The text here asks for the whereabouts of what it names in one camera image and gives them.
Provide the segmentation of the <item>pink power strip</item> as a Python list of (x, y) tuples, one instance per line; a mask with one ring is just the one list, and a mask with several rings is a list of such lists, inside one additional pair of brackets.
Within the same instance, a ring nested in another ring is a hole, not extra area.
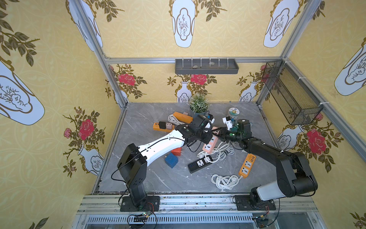
[(213, 153), (213, 150), (216, 146), (216, 143), (218, 141), (218, 137), (216, 136), (219, 131), (216, 131), (217, 127), (213, 127), (213, 136), (211, 138), (211, 140), (209, 141), (208, 144), (204, 144), (202, 150), (205, 152), (205, 153), (208, 153), (208, 154), (212, 154)]

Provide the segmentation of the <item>black power strip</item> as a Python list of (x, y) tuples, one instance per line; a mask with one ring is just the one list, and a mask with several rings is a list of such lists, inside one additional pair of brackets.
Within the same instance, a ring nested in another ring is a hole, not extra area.
[(192, 174), (192, 173), (195, 173), (195, 172), (209, 166), (212, 163), (213, 163), (212, 157), (210, 155), (207, 155), (203, 158), (200, 158), (200, 159), (188, 164), (188, 170)]

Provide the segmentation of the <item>red cube adapter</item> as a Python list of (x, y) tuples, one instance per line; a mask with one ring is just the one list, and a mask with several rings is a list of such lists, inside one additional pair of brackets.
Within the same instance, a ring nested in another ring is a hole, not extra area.
[(175, 156), (181, 156), (181, 154), (182, 154), (182, 148), (176, 148), (176, 149), (173, 149), (172, 151), (171, 151), (171, 153), (173, 154), (173, 155), (175, 155)]

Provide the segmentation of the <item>blue cube adapter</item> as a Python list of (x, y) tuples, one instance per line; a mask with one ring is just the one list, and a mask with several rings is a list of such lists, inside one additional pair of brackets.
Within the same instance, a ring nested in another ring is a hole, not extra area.
[(170, 168), (174, 168), (177, 163), (178, 163), (178, 157), (176, 155), (174, 155), (173, 153), (169, 153), (166, 157), (165, 157), (165, 163), (170, 167)]

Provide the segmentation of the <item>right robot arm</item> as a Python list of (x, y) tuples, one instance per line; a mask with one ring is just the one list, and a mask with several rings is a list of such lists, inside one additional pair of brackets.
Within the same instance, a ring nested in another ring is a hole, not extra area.
[(240, 149), (261, 157), (276, 169), (276, 181), (251, 190), (250, 198), (253, 203), (316, 193), (318, 183), (305, 155), (275, 148), (252, 136), (247, 119), (238, 120), (237, 126), (236, 131), (226, 127), (218, 128), (220, 140), (238, 143)]

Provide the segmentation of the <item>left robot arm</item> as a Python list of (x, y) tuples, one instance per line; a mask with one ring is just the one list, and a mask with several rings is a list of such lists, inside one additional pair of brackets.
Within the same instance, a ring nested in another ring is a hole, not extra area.
[(127, 146), (116, 171), (120, 172), (135, 207), (142, 208), (147, 203), (143, 185), (147, 167), (173, 149), (191, 146), (196, 141), (208, 144), (213, 136), (213, 123), (213, 115), (206, 112), (199, 114), (189, 124), (178, 125), (173, 131), (151, 143), (140, 146), (132, 143)]

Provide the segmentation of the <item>round printed tin jar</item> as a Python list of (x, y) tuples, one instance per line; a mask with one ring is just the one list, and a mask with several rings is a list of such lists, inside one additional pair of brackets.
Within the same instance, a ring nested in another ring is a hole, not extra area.
[(231, 117), (231, 119), (236, 119), (240, 114), (239, 109), (232, 107), (228, 110), (228, 115)]

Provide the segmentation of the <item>potted green plant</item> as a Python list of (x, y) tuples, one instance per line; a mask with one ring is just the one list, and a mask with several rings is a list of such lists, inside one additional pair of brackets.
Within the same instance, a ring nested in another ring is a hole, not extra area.
[(203, 94), (195, 94), (191, 97), (189, 106), (193, 112), (193, 117), (203, 115), (208, 111), (209, 108), (208, 99)]

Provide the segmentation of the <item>pink USB charger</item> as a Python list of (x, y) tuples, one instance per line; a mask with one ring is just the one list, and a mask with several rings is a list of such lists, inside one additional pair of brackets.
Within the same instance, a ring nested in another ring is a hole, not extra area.
[(166, 123), (166, 129), (172, 130), (173, 129), (173, 124), (172, 123)]

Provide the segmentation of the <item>black charger block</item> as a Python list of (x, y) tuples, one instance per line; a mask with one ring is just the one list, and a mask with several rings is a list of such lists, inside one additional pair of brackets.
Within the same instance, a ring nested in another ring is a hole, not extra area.
[(159, 125), (159, 128), (160, 128), (160, 129), (166, 129), (166, 122), (162, 122), (162, 121), (160, 121), (160, 122), (158, 123), (158, 125)]

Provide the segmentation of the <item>orange power strip with adapters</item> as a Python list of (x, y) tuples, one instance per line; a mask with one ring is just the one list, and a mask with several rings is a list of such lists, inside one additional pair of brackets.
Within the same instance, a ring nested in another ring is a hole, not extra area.
[(153, 130), (162, 132), (172, 132), (175, 129), (175, 125), (168, 122), (156, 122), (153, 124)]

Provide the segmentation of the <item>grey wall shelf tray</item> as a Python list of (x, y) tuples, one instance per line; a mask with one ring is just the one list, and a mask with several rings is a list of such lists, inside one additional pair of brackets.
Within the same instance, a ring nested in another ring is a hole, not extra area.
[(233, 58), (175, 59), (176, 74), (238, 74), (239, 66)]

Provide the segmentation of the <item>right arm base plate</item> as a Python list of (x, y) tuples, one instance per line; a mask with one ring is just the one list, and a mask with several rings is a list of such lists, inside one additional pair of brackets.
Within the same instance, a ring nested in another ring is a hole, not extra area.
[(262, 201), (250, 195), (235, 195), (233, 203), (238, 211), (272, 211), (276, 210), (273, 200)]

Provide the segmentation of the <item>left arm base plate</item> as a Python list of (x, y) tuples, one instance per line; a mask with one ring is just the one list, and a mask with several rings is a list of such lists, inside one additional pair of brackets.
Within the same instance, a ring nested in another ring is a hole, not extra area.
[(120, 206), (121, 212), (136, 212), (148, 210), (151, 212), (155, 212), (159, 210), (160, 206), (160, 197), (159, 196), (147, 196), (140, 203), (133, 203), (130, 196), (121, 196), (118, 200), (118, 204)]

